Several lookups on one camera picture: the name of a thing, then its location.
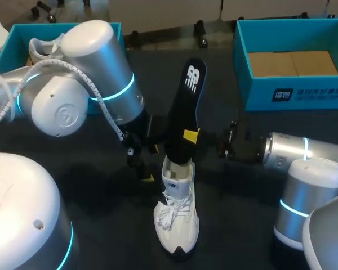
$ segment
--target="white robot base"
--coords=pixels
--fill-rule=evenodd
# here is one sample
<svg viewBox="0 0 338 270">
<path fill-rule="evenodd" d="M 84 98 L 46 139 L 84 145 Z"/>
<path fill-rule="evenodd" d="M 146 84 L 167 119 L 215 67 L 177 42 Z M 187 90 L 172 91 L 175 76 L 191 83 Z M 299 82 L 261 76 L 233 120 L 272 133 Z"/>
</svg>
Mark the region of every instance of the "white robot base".
<svg viewBox="0 0 338 270">
<path fill-rule="evenodd" d="M 55 181 L 35 161 L 0 153 L 0 270 L 77 270 L 78 257 Z"/>
</svg>

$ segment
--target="shoe sole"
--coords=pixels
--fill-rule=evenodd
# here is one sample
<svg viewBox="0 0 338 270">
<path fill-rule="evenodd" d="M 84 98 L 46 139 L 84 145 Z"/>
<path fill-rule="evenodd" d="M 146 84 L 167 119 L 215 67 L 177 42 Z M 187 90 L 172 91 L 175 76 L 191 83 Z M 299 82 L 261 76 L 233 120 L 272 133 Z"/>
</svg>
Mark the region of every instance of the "shoe sole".
<svg viewBox="0 0 338 270">
<path fill-rule="evenodd" d="M 156 222 L 156 219 L 155 219 L 155 217 L 154 217 L 154 226 L 155 226 L 155 232 L 157 233 L 157 236 L 159 235 L 159 233 L 158 233 L 158 230 L 157 230 L 157 226 L 155 225 L 155 222 Z M 199 222 L 199 218 L 197 217 L 197 235 L 195 236 L 195 241 L 194 241 L 194 245 L 193 245 L 193 247 L 191 248 L 191 250 L 189 250 L 187 253 L 182 249 L 182 247 L 181 246 L 178 246 L 176 249 L 175 249 L 175 251 L 173 252 L 173 253 L 171 253 L 170 251 L 168 251 L 165 247 L 164 247 L 164 245 L 163 245 L 163 243 L 162 243 L 162 241 L 161 241 L 161 239 L 160 239 L 160 237 L 158 236 L 158 239 L 159 239 L 159 242 L 160 242 L 160 244 L 162 245 L 162 247 L 165 249 L 165 251 L 167 251 L 170 255 L 173 255 L 173 256 L 178 256 L 178 257 L 185 257 L 185 256 L 188 256 L 189 254 L 191 254 L 192 252 L 192 250 L 194 250 L 194 248 L 195 248 L 195 246 L 196 246 L 196 244 L 197 244 L 197 241 L 198 241 L 198 236 L 199 236 L 199 228 L 200 228 L 200 222 Z"/>
</svg>

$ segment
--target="robotic arm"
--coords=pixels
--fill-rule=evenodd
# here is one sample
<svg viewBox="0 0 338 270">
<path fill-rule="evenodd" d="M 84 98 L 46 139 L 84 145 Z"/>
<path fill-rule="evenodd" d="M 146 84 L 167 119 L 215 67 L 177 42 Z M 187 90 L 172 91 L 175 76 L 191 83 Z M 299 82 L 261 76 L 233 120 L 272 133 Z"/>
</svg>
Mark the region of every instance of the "robotic arm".
<svg viewBox="0 0 338 270">
<path fill-rule="evenodd" d="M 219 156 L 286 173 L 274 234 L 311 270 L 338 270 L 338 145 L 275 132 L 251 141 L 245 130 L 231 122 Z"/>
</svg>

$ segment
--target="new balance logo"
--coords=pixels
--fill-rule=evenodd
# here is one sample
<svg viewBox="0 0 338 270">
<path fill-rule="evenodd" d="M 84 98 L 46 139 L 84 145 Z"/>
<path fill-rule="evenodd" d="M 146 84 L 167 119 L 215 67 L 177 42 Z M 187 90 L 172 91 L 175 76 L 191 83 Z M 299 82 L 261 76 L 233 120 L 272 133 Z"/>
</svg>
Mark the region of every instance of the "new balance logo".
<svg viewBox="0 0 338 270">
<path fill-rule="evenodd" d="M 185 84 L 195 93 L 197 90 L 197 83 L 199 81 L 199 70 L 195 69 L 193 66 L 189 66 L 186 75 L 188 77 L 185 79 Z"/>
</svg>

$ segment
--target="box label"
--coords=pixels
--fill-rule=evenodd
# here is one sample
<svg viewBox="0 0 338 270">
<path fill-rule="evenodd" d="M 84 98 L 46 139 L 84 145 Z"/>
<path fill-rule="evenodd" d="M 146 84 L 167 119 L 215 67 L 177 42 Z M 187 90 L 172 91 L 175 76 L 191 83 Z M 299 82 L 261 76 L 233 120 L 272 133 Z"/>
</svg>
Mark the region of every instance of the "box label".
<svg viewBox="0 0 338 270">
<path fill-rule="evenodd" d="M 338 99 L 338 88 L 330 89 L 299 89 L 296 92 L 297 101 L 336 100 Z"/>
<path fill-rule="evenodd" d="M 274 91 L 272 101 L 289 101 L 293 94 L 293 88 L 277 88 Z"/>
</svg>

